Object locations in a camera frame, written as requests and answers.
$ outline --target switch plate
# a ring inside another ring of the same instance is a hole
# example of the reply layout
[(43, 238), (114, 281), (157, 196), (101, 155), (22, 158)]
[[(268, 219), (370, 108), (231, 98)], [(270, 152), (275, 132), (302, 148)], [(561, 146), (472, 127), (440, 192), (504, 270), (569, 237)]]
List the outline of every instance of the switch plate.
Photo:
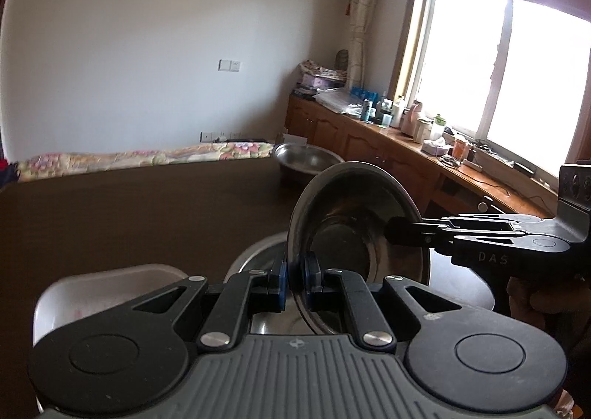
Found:
[(229, 71), (231, 65), (232, 65), (232, 61), (229, 61), (227, 59), (220, 59), (220, 62), (218, 65), (218, 71)]

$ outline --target white wall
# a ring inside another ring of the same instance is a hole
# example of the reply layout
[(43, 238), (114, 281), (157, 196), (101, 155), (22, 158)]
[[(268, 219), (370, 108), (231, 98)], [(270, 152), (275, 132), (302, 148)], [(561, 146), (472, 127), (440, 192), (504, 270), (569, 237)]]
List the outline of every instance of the white wall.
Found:
[[(273, 138), (297, 64), (333, 64), (347, 0), (7, 0), (7, 156)], [(242, 62), (218, 72), (218, 60)]]
[(376, 0), (369, 27), (365, 88), (387, 91), (403, 28), (407, 0)]

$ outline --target wooden counter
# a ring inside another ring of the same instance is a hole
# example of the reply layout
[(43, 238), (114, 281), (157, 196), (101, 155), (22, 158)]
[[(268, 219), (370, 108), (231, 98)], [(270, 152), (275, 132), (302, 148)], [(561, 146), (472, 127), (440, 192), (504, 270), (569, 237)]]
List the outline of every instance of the wooden counter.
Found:
[(290, 134), (335, 152), (347, 161), (364, 161), (390, 172), (409, 192), (422, 214), (435, 203), (451, 214), (478, 213), (484, 196), (507, 213), (553, 217), (553, 214), (488, 175), (462, 165), (444, 165), (421, 152), (421, 145), (393, 128), (382, 129), (320, 104), (290, 97), (286, 117)]

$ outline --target floral quilt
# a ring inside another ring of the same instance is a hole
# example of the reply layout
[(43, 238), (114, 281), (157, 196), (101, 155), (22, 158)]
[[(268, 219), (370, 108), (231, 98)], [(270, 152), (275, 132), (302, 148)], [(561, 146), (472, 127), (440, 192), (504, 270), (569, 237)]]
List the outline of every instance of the floral quilt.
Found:
[(41, 154), (17, 164), (19, 182), (62, 175), (184, 162), (222, 161), (269, 157), (267, 142), (212, 142), (168, 151), (133, 151), (114, 154)]

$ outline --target window frame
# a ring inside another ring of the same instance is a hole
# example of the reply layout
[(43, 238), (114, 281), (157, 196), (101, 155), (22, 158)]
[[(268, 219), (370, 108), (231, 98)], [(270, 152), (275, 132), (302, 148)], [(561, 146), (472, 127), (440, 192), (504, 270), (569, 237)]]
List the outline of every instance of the window frame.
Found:
[[(465, 135), (469, 140), (477, 144), (486, 144), (491, 147), (500, 156), (509, 159), (511, 161), (519, 162), (527, 168), (534, 171), (534, 178), (546, 183), (554, 191), (558, 191), (558, 178), (555, 177), (548, 171), (545, 171), (540, 166), (533, 164), (518, 154), (500, 146), (499, 144), (488, 139), (488, 133), (491, 128), (492, 119), (495, 114), (496, 104), (501, 92), (501, 85), (505, 75), (505, 69), (509, 56), (510, 38), (512, 34), (513, 26), (513, 7), (515, 0), (507, 0), (507, 6), (505, 8), (505, 19), (503, 21), (503, 27), (501, 30), (501, 37), (499, 39), (497, 57), (495, 60), (495, 67), (491, 75), (491, 86), (489, 95), (486, 99), (485, 108), (481, 117), (481, 121), (477, 131), (468, 131), (464, 128), (454, 126), (454, 129)], [(421, 24), (421, 33), (419, 37), (419, 45), (417, 47), (417, 53), (412, 65), (412, 71), (410, 74), (410, 80), (406, 89), (406, 96), (408, 98), (408, 104), (412, 104), (417, 98), (419, 92), (421, 75), (423, 71), (423, 64), (425, 55), (428, 47), (429, 34), (431, 33), (431, 26), (433, 24), (433, 16), (435, 11), (436, 0), (427, 0), (425, 2), (423, 11), (423, 23)]]

